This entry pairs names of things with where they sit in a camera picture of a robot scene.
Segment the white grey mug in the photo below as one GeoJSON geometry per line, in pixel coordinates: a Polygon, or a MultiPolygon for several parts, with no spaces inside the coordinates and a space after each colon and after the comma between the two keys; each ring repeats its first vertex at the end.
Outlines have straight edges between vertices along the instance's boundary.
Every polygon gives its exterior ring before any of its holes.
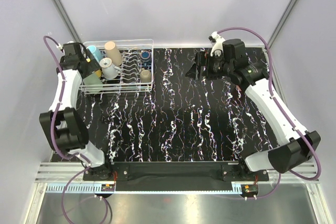
{"type": "Polygon", "coordinates": [[[115,79],[122,72],[121,68],[115,66],[110,58],[101,59],[99,65],[102,69],[104,78],[108,80],[115,79]]]}

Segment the mint green cup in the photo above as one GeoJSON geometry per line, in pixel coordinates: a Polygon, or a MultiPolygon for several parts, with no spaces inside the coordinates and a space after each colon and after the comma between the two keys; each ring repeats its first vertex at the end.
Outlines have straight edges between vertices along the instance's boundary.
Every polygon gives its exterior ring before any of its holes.
{"type": "Polygon", "coordinates": [[[101,92],[103,88],[102,81],[98,78],[98,76],[95,73],[84,78],[83,84],[84,84],[84,90],[90,94],[97,94],[101,92]]]}

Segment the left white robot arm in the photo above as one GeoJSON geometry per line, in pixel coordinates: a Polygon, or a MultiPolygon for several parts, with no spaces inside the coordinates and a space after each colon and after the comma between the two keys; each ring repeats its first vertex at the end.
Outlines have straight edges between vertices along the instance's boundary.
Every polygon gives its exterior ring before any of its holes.
{"type": "Polygon", "coordinates": [[[57,47],[64,55],[56,60],[58,85],[48,111],[39,122],[53,151],[64,159],[77,157],[88,168],[87,173],[103,180],[113,175],[104,151],[89,140],[87,126],[77,112],[77,96],[84,78],[95,74],[99,66],[92,53],[80,42],[57,47]]]}

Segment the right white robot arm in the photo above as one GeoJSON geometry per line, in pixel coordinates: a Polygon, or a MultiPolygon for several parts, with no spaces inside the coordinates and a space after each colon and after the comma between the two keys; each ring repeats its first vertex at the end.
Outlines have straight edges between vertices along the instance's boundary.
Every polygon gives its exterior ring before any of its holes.
{"type": "Polygon", "coordinates": [[[279,97],[263,63],[250,63],[240,39],[213,39],[210,52],[196,53],[186,77],[216,80],[227,77],[249,97],[270,125],[279,147],[251,154],[238,167],[239,176],[250,180],[257,172],[274,169],[280,174],[310,160],[321,141],[317,131],[308,131],[279,97]]]}

